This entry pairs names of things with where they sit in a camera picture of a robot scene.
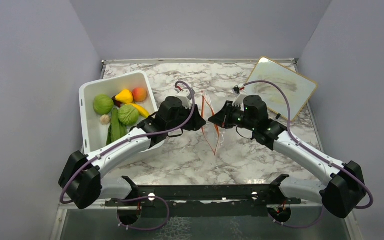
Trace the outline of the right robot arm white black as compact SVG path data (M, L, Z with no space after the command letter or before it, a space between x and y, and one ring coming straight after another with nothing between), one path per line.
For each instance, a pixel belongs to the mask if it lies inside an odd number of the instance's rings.
M283 154L313 174L317 181L287 177L268 190L269 199L280 204L287 198L299 198L322 204L338 218L346 218L367 195L361 166L350 161L323 156L322 152L295 135L282 123L269 118L267 105L258 95L244 98L243 106L226 101L209 122L224 129L243 128L252 139L272 151Z

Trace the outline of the clear zip bag orange zipper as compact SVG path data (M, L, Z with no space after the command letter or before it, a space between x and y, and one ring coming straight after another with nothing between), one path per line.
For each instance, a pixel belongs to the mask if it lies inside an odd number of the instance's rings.
M211 154L218 157L220 150L223 147L225 138L225 130L220 126L211 123L210 117L218 113L225 104L225 99L217 96L215 93L202 90L199 97L199 113L200 116L206 121L206 125L201 128L201 132L206 141L207 148Z

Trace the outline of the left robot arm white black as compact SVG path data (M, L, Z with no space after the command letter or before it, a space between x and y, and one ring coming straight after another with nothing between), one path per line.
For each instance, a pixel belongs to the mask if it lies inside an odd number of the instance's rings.
M137 200L133 184L119 178L115 180L115 186L110 187L105 176L118 165L164 142L171 137L171 132L197 131L205 124L192 93L185 96L180 92L167 97L157 112L122 138L88 154L72 153L58 180L62 188L60 203L73 203L83 210L96 200L118 198L124 205L132 205Z

